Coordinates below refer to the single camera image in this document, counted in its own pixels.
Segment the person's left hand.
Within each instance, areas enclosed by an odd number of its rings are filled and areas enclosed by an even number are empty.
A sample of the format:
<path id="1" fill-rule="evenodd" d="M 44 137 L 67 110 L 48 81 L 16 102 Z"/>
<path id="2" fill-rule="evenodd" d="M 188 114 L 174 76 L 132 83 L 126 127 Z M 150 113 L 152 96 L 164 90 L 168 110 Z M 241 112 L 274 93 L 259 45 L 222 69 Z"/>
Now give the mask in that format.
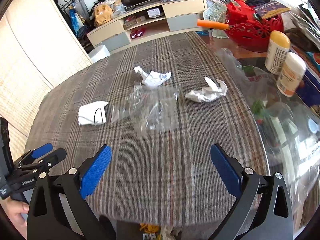
<path id="1" fill-rule="evenodd" d="M 25 202 L 12 200 L 8 197 L 5 200 L 1 200 L 1 206 L 13 226 L 25 239 L 27 239 L 27 221 L 22 217 L 22 214 L 28 213 L 29 205 Z"/>

